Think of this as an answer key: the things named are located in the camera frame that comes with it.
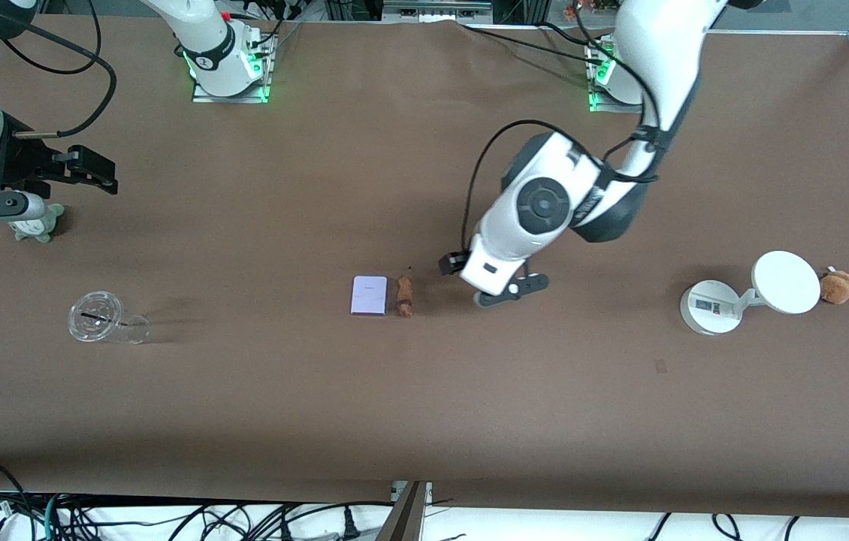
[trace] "brown plush toy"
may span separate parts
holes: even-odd
[[[822,278],[822,299],[831,304],[843,304],[849,299],[849,274],[829,267]]]

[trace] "white floor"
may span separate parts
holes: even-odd
[[[212,508],[219,514],[227,513],[233,506]],[[250,519],[257,521],[274,506],[247,507]],[[164,521],[188,515],[193,506],[174,507],[113,507],[89,512],[94,521]],[[355,507],[355,526],[367,531],[373,538],[374,528],[384,523],[389,508]],[[644,541],[661,517],[656,513],[610,513],[590,511],[540,511],[514,509],[428,508],[424,520],[422,541],[448,541],[465,534],[463,541]],[[246,526],[246,518],[235,513],[233,524]],[[782,541],[788,517],[738,515],[741,537],[747,541]],[[174,531],[180,520],[160,526],[102,527],[102,541],[164,541]],[[29,541],[29,526],[22,516],[7,521],[1,541]],[[177,541],[198,541],[201,537],[200,519],[195,519],[181,530]],[[332,509],[292,521],[290,528],[297,541],[328,539],[334,532],[343,531],[341,509]],[[38,531],[37,538],[44,532]],[[237,541],[239,535],[228,528],[219,528],[209,541]],[[658,541],[726,539],[712,526],[706,514],[675,514],[665,524]],[[849,519],[802,518],[792,531],[791,541],[849,541]]]

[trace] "table surface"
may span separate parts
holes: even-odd
[[[758,258],[751,268],[751,283],[765,304],[784,314],[805,314],[815,307],[822,292],[808,261],[783,250]]]
[[[40,24],[92,42],[90,21]],[[849,515],[849,302],[718,339],[678,312],[700,280],[745,290],[773,249],[849,271],[843,37],[710,35],[632,230],[560,237],[531,262],[547,291],[482,310],[437,259],[486,140],[536,117],[603,150],[634,127],[588,112],[580,65],[451,22],[305,24],[269,104],[195,105],[161,20],[102,28],[115,99],[53,144],[112,158],[121,194],[55,186],[49,244],[0,225],[0,459],[27,489],[377,499],[431,479],[484,506]],[[77,124],[104,85],[0,44],[1,106],[37,130]],[[489,152],[475,218],[535,133]],[[417,314],[350,316],[359,274],[410,274]],[[97,290],[156,342],[71,338]]]

